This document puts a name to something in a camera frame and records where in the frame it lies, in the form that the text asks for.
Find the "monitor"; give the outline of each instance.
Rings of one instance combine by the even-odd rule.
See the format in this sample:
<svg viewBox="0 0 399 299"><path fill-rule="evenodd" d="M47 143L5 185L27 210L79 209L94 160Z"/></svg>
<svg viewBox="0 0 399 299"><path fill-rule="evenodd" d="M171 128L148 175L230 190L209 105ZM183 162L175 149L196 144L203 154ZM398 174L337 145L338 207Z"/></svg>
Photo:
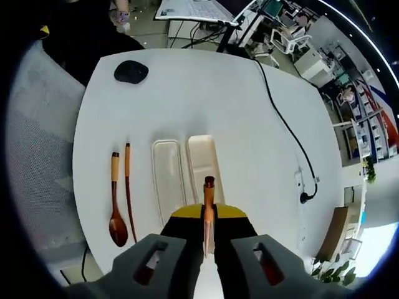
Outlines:
<svg viewBox="0 0 399 299"><path fill-rule="evenodd" d="M252 0L217 0L217 2L236 17Z"/></svg>
<svg viewBox="0 0 399 299"><path fill-rule="evenodd" d="M282 1L270 0L269 3L267 3L266 6L263 8L263 12L271 17L277 17L281 12L282 6Z"/></svg>

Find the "laptop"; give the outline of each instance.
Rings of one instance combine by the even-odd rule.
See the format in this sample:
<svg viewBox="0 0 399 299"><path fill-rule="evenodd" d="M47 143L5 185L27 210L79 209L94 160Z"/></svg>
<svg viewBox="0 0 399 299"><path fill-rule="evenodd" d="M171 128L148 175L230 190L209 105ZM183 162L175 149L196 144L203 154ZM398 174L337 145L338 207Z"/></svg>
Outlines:
<svg viewBox="0 0 399 299"><path fill-rule="evenodd" d="M163 0L156 20L190 20L238 26L238 18L256 0Z"/></svg>

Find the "white table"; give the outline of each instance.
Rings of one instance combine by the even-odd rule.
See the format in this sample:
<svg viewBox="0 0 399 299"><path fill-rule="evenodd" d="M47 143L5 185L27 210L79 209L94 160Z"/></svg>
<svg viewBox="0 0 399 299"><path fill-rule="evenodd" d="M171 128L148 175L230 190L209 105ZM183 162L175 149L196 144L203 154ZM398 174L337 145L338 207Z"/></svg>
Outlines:
<svg viewBox="0 0 399 299"><path fill-rule="evenodd" d="M138 85L113 77L117 65L129 59L150 69ZM334 208L344 204L334 129L314 87L272 67L264 66L264 71L277 107L320 178L316 197L305 205L299 203L294 173L303 169L305 189L312 194L309 167L273 110L255 62L180 49L141 50L100 60L79 111L73 174L80 223L104 273L112 268L114 257L134 244L130 229L123 248L118 248L108 233L111 154L118 151L123 159L127 141L132 146L130 190L139 239L162 230L151 173L153 142L176 139L185 157L184 143L190 136L211 134L226 204L246 212L258 234L269 234L290 250L301 250L300 254L317 253ZM182 163L186 198L191 204L185 158ZM121 162L117 196L128 226L123 174Z"/></svg>

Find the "wooden chopstick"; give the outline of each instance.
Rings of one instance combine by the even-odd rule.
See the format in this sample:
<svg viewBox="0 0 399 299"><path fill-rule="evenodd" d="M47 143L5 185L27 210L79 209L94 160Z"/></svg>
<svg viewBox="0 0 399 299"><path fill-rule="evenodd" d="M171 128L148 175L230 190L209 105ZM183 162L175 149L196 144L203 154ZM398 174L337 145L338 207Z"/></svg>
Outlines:
<svg viewBox="0 0 399 299"><path fill-rule="evenodd" d="M130 226L132 227L133 239L137 243L135 226L133 224L132 203L130 202L129 177L130 177L130 143L126 143L126 147L125 147L125 187L126 187L127 211L129 213L129 221L130 221Z"/></svg>

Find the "wooden spoon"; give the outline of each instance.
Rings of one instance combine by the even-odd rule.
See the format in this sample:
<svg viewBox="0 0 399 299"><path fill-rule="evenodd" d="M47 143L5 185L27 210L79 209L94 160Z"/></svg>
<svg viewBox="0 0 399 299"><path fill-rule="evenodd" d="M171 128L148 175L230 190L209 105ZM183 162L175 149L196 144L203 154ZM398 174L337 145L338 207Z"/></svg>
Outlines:
<svg viewBox="0 0 399 299"><path fill-rule="evenodd" d="M127 228L119 214L117 203L117 181L119 169L119 153L112 153L111 159L111 188L112 188L112 216L110 220L110 235L115 244L122 247L127 241Z"/></svg>

